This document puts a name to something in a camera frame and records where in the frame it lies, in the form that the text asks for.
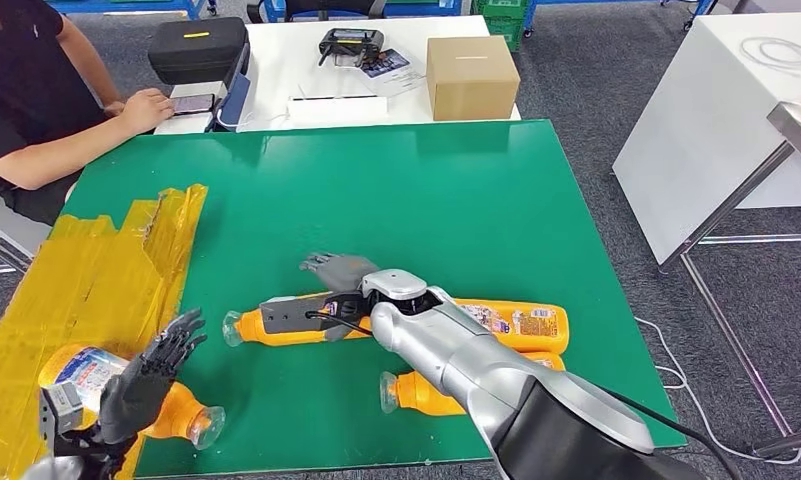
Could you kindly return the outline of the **person's right hand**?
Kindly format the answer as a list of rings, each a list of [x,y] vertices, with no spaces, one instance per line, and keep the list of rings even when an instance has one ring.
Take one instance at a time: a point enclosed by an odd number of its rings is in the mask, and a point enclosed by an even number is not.
[[[132,136],[155,129],[175,113],[172,101],[159,89],[139,90],[126,102],[116,117]]]

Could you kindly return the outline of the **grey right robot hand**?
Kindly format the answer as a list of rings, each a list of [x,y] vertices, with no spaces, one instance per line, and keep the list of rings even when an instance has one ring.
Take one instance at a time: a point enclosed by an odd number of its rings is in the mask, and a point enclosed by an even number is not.
[[[363,278],[380,270],[365,257],[329,252],[308,255],[299,269],[313,273],[329,291],[336,293],[360,293]]]

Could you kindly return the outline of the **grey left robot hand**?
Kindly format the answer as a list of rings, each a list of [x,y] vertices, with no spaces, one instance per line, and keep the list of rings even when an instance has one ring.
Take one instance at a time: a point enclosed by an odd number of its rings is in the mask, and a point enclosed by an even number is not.
[[[126,441],[154,423],[181,366],[206,340],[197,332],[204,325],[199,308],[175,317],[120,374],[110,378],[98,414],[105,443]]]

